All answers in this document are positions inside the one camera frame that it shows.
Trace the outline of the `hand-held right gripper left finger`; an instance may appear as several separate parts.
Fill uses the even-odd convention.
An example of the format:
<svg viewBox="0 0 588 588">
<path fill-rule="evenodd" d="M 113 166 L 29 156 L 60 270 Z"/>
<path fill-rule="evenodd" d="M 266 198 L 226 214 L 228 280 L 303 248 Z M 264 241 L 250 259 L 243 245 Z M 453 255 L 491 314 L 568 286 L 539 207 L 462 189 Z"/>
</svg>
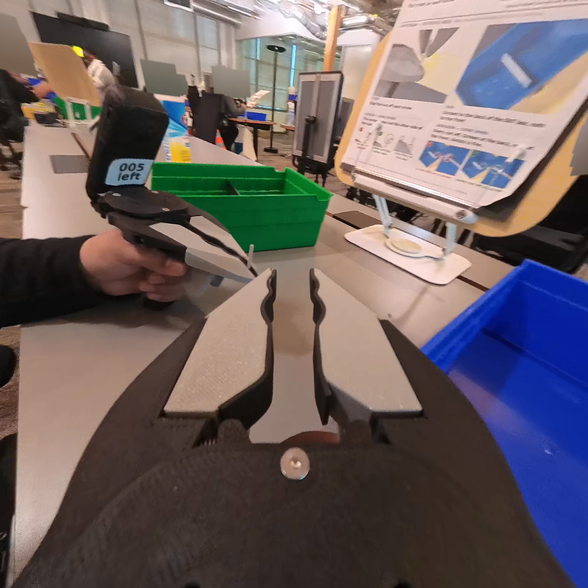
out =
<svg viewBox="0 0 588 588">
<path fill-rule="evenodd" d="M 195 417 L 251 427 L 273 398 L 273 304 L 276 270 L 268 268 L 206 318 L 164 407 L 168 417 Z"/>
</svg>

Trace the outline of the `green plastic bin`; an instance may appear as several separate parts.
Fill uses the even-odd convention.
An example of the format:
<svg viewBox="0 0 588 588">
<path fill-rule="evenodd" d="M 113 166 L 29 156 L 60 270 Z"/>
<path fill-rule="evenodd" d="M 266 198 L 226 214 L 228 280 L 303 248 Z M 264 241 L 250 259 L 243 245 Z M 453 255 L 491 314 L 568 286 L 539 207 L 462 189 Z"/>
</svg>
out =
<svg viewBox="0 0 588 588">
<path fill-rule="evenodd" d="M 240 196 L 227 195 L 230 180 Z M 181 197 L 215 217 L 242 249 L 315 245 L 332 194 L 300 173 L 270 166 L 154 163 L 153 190 Z"/>
</svg>

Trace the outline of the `large blue plastic bin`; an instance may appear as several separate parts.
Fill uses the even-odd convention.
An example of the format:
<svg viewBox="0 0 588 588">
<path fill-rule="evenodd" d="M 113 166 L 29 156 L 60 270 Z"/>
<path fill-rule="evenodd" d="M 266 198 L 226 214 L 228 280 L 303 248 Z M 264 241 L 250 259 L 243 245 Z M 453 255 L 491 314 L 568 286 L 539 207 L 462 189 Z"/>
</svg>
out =
<svg viewBox="0 0 588 588">
<path fill-rule="evenodd" d="M 587 587 L 587 282 L 526 260 L 422 351 L 485 421 L 552 554 Z"/>
</svg>

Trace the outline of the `person's left forearm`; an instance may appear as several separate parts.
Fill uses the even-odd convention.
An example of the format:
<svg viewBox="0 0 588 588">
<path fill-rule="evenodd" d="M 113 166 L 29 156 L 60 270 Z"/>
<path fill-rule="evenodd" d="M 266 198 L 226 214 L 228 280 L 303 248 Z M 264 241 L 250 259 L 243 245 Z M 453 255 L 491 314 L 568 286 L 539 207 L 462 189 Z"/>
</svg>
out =
<svg viewBox="0 0 588 588">
<path fill-rule="evenodd" d="M 54 319 L 106 297 L 86 280 L 80 251 L 91 235 L 1 239 L 1 327 Z"/>
</svg>

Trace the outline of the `small dark desk hatch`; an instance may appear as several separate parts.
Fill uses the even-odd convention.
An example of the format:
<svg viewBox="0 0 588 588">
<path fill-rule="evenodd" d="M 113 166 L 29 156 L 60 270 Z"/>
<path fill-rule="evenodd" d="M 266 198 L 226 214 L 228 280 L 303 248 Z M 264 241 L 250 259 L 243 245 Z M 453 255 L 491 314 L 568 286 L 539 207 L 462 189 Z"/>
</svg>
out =
<svg viewBox="0 0 588 588">
<path fill-rule="evenodd" d="M 49 155 L 49 162 L 57 175 L 86 174 L 89 168 L 89 159 L 84 155 Z"/>
</svg>

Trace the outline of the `black desk hatch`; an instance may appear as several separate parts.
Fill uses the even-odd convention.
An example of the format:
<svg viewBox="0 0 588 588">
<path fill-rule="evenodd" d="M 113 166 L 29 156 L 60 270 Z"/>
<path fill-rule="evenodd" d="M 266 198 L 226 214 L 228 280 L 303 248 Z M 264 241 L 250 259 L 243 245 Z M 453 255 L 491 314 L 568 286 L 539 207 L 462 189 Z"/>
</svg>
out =
<svg viewBox="0 0 588 588">
<path fill-rule="evenodd" d="M 330 213 L 330 216 L 342 222 L 353 229 L 361 230 L 371 226 L 380 226 L 379 218 L 374 218 L 368 214 L 357 210 L 349 210 L 345 212 Z"/>
</svg>

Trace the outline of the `person's left hand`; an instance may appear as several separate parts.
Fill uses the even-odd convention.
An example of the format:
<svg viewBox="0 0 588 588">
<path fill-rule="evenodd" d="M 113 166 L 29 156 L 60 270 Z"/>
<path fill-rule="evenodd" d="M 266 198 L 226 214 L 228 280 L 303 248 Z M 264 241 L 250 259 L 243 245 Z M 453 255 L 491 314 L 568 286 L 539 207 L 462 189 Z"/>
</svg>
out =
<svg viewBox="0 0 588 588">
<path fill-rule="evenodd" d="M 150 247 L 133 245 L 114 229 L 83 243 L 79 260 L 86 280 L 109 296 L 144 294 L 174 302 L 185 294 L 187 266 Z"/>
</svg>

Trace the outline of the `disinfecting wipes canister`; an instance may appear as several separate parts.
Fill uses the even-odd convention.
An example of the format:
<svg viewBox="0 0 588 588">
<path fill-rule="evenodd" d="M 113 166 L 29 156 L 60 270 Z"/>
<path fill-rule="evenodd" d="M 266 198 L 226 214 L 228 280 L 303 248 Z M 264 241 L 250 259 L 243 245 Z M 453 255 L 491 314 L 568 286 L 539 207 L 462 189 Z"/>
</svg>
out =
<svg viewBox="0 0 588 588">
<path fill-rule="evenodd" d="M 163 139 L 166 162 L 191 163 L 192 156 L 189 143 L 191 118 L 187 113 L 184 99 L 160 98 L 168 115 L 168 126 Z"/>
</svg>

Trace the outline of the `small green box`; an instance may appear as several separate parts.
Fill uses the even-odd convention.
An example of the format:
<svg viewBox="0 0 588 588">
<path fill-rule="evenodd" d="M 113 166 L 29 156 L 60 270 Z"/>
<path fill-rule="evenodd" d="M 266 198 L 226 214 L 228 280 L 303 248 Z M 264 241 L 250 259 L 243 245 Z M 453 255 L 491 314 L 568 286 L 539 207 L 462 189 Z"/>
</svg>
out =
<svg viewBox="0 0 588 588">
<path fill-rule="evenodd" d="M 76 98 L 64 98 L 65 120 L 69 125 L 85 124 L 91 126 L 99 120 L 101 107 L 92 106 L 89 101 Z"/>
</svg>

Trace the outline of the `black high-back chair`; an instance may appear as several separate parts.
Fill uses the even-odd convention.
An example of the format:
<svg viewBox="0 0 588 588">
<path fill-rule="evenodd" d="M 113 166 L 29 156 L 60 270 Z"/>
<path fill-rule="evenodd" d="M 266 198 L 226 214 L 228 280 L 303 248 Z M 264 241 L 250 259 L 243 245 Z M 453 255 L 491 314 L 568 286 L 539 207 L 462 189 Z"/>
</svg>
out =
<svg viewBox="0 0 588 588">
<path fill-rule="evenodd" d="M 215 144 L 223 112 L 224 94 L 203 92 L 194 111 L 194 135 L 202 141 Z"/>
</svg>

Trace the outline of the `tan wooden chair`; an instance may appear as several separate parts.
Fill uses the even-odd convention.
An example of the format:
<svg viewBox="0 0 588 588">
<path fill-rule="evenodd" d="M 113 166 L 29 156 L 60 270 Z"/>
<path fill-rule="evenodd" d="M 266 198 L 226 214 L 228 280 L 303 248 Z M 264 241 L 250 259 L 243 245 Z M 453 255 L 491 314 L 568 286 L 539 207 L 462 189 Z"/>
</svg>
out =
<svg viewBox="0 0 588 588">
<path fill-rule="evenodd" d="M 67 45 L 28 42 L 33 61 L 62 99 L 100 107 L 99 93 L 82 59 Z"/>
</svg>

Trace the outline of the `brown-topped office table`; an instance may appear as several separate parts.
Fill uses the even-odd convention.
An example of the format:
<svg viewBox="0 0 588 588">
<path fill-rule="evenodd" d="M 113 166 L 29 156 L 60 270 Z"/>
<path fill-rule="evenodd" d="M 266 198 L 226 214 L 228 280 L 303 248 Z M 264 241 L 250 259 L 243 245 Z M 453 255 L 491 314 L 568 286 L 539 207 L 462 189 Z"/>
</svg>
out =
<svg viewBox="0 0 588 588">
<path fill-rule="evenodd" d="M 249 127 L 252 129 L 253 148 L 254 148 L 255 158 L 257 160 L 259 131 L 260 130 L 273 130 L 273 127 L 275 126 L 276 123 L 274 121 L 267 121 L 267 120 L 266 121 L 251 120 L 251 119 L 248 119 L 247 117 L 229 117 L 228 120 L 233 121 L 235 123 L 239 123 L 243 126 L 246 126 L 246 127 Z"/>
</svg>

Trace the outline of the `black screen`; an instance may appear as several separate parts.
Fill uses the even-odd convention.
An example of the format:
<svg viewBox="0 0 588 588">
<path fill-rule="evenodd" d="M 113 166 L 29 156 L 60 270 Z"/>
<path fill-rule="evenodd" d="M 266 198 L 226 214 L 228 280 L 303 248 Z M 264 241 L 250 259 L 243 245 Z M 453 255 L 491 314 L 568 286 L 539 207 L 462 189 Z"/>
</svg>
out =
<svg viewBox="0 0 588 588">
<path fill-rule="evenodd" d="M 94 55 L 123 85 L 138 88 L 130 37 L 98 21 L 58 12 L 55 17 L 31 12 L 40 41 L 76 46 Z"/>
</svg>

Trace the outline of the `grey board on black easel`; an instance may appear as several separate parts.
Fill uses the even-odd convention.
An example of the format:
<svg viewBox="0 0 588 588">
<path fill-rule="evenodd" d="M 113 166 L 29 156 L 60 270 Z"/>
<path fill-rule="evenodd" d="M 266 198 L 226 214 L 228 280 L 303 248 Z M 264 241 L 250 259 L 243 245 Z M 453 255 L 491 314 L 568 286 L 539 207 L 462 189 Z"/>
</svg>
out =
<svg viewBox="0 0 588 588">
<path fill-rule="evenodd" d="M 311 173 L 326 183 L 334 166 L 335 131 L 342 101 L 341 71 L 302 72 L 299 75 L 292 158 L 298 173 Z"/>
</svg>

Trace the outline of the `black floor lamp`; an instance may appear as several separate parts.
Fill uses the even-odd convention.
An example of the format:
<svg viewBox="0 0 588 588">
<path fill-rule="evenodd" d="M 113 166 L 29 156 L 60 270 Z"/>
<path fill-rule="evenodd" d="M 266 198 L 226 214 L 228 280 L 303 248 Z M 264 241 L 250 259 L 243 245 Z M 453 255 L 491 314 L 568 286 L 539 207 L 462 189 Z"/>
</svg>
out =
<svg viewBox="0 0 588 588">
<path fill-rule="evenodd" d="M 285 52 L 285 47 L 276 45 L 276 44 L 268 44 L 266 47 L 269 51 L 273 53 L 273 79 L 272 79 L 272 104 L 271 104 L 271 122 L 270 125 L 270 137 L 269 137 L 269 146 L 264 148 L 264 152 L 275 155 L 277 154 L 277 148 L 273 145 L 274 139 L 274 126 L 275 126 L 275 102 L 276 102 L 276 81 L 277 81 L 277 59 L 280 54 Z"/>
</svg>

